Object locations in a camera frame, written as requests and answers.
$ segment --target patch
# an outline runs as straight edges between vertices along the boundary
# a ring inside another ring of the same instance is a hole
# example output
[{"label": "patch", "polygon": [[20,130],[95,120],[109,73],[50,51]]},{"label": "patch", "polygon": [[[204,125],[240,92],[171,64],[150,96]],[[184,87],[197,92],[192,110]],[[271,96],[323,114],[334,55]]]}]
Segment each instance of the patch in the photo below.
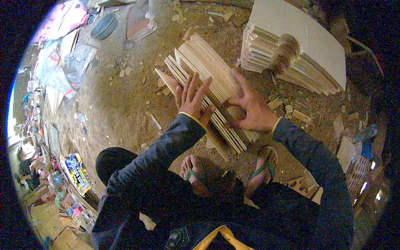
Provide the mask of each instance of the patch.
[{"label": "patch", "polygon": [[168,238],[165,247],[169,250],[176,250],[186,246],[189,241],[188,231],[183,227],[170,232],[170,237]]}]

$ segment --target foot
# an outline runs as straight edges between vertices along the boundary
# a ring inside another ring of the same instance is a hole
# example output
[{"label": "foot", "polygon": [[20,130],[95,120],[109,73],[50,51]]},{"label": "foot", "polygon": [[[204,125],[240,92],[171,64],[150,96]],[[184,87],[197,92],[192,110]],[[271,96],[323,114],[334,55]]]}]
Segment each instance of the foot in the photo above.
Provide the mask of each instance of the foot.
[{"label": "foot", "polygon": [[[257,161],[256,170],[261,168],[265,161],[271,162],[272,167],[275,169],[277,159],[278,159],[278,155],[275,154],[275,151],[272,150],[271,148],[265,147],[262,150],[260,157]],[[261,184],[268,183],[270,181],[270,179],[271,179],[271,172],[270,172],[269,168],[267,167],[250,180],[244,194],[247,196],[247,198],[251,199],[251,196],[253,195],[254,191]]]},{"label": "foot", "polygon": [[[186,180],[186,177],[188,175],[188,171],[189,169],[192,169],[193,172],[197,173],[198,176],[203,177],[203,165],[201,164],[200,160],[198,159],[197,156],[195,156],[194,154],[187,156],[183,162],[182,162],[182,166],[181,166],[181,172],[180,172],[180,176]],[[200,196],[202,198],[205,197],[210,197],[211,194],[208,191],[207,187],[204,186],[204,184],[202,184],[200,182],[200,180],[198,180],[196,177],[194,177],[193,175],[190,175],[189,177],[189,182],[192,184],[192,188],[193,188],[193,192],[195,195]]]}]

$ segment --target yellow strap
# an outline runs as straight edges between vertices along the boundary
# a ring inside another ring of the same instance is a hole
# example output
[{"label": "yellow strap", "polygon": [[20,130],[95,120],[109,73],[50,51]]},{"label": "yellow strap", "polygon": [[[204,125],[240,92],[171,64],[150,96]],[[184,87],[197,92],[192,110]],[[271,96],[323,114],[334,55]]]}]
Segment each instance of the yellow strap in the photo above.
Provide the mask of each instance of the yellow strap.
[{"label": "yellow strap", "polygon": [[203,127],[203,129],[204,129],[205,131],[207,131],[206,126],[204,126],[199,120],[197,120],[196,118],[194,118],[194,116],[192,116],[191,114],[188,114],[188,113],[186,113],[186,112],[179,112],[178,114],[185,114],[185,115],[189,116],[190,118],[192,118],[193,120],[195,120],[198,124],[200,124],[200,125]]},{"label": "yellow strap", "polygon": [[254,250],[251,247],[246,246],[242,242],[235,239],[232,231],[226,226],[222,225],[212,231],[209,235],[206,236],[197,246],[195,246],[192,250],[205,250],[211,241],[217,236],[218,232],[230,243],[232,244],[236,250]]},{"label": "yellow strap", "polygon": [[275,125],[272,127],[271,134],[274,133],[276,126],[278,125],[279,121],[283,118],[283,116],[279,117],[278,120],[276,121]]}]

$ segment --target green flip-flop strap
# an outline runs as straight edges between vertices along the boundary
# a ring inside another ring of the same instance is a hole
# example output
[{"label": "green flip-flop strap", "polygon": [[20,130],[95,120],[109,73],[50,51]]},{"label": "green flip-flop strap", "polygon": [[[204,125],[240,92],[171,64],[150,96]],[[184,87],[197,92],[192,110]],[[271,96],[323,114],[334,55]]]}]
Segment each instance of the green flip-flop strap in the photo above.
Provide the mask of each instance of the green flip-flop strap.
[{"label": "green flip-flop strap", "polygon": [[199,180],[202,184],[204,184],[203,182],[203,178],[200,177],[196,172],[194,172],[192,169],[188,170],[188,174],[186,175],[186,179],[185,180],[189,180],[190,176],[193,175],[197,180]]},{"label": "green flip-flop strap", "polygon": [[270,173],[271,173],[271,180],[269,181],[269,183],[272,182],[275,178],[275,171],[274,171],[274,167],[272,166],[271,162],[267,162],[267,161],[264,162],[264,164],[261,166],[261,168],[256,169],[254,171],[252,178],[254,178],[257,174],[261,173],[261,171],[266,169],[266,167],[268,167],[268,169],[270,170]]}]

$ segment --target floor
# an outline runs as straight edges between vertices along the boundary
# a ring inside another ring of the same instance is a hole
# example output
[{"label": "floor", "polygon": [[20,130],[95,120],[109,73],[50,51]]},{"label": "floor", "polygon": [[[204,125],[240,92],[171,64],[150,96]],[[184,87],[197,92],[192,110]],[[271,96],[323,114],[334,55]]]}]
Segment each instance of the floor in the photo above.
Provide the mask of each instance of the floor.
[{"label": "floor", "polygon": [[[158,76],[152,71],[155,61],[173,55],[173,49],[183,43],[182,37],[190,26],[198,25],[199,28],[195,32],[206,40],[230,67],[234,67],[236,59],[240,57],[243,27],[236,26],[232,21],[225,22],[219,16],[212,16],[213,26],[208,26],[210,15],[205,12],[214,11],[218,6],[233,9],[231,6],[184,2],[181,9],[188,8],[184,14],[187,20],[184,24],[179,24],[171,21],[172,16],[177,14],[176,11],[163,2],[163,5],[155,7],[157,13],[154,20],[158,23],[158,29],[133,44],[125,41],[126,18],[130,6],[118,6],[119,10],[115,12],[118,25],[114,32],[102,41],[90,38],[93,25],[81,29],[77,46],[89,44],[98,48],[98,64],[86,71],[79,92],[70,100],[65,98],[57,113],[52,114],[46,103],[43,117],[47,126],[52,124],[58,129],[62,153],[67,155],[78,152],[82,156],[94,183],[94,198],[100,198],[105,189],[95,171],[95,160],[101,150],[118,146],[140,154],[144,151],[140,145],[150,145],[175,118],[177,109],[174,96],[159,96],[155,93],[158,89]],[[113,9],[117,7],[106,8],[105,14]],[[236,8],[236,16],[231,18],[249,16],[249,10]],[[120,77],[125,62],[133,70],[129,76]],[[166,67],[157,68],[170,75]],[[353,112],[359,112],[360,119],[365,118],[368,100],[351,83],[348,84],[347,91],[325,96],[278,79],[275,85],[270,76],[244,70],[240,72],[267,101],[278,95],[282,96],[285,102],[276,108],[277,115],[284,115],[284,106],[291,104],[295,109],[312,117],[314,125],[309,127],[295,118],[292,121],[300,127],[304,126],[306,132],[321,140],[333,153],[336,152],[339,142],[335,139],[332,121],[341,112],[341,106],[346,106],[346,111],[342,114],[344,126],[353,134],[358,132],[358,120],[348,122],[346,117]],[[156,128],[146,116],[146,111],[154,115],[162,130]],[[86,123],[81,124],[79,120],[74,119],[74,113],[85,114]],[[82,139],[84,126],[87,130],[86,141]],[[255,169],[258,151],[265,145],[272,145],[279,155],[276,181],[286,183],[288,180],[306,176],[304,187],[315,183],[302,164],[268,134],[262,135],[256,143],[249,144],[248,150],[240,155],[232,151],[229,162],[225,162],[215,149],[206,149],[205,144],[206,137],[179,156],[170,170],[178,173],[183,158],[189,154],[197,154],[206,162],[205,168],[209,172],[207,178],[218,180],[225,170],[229,170],[231,177],[237,175],[247,183]]]}]

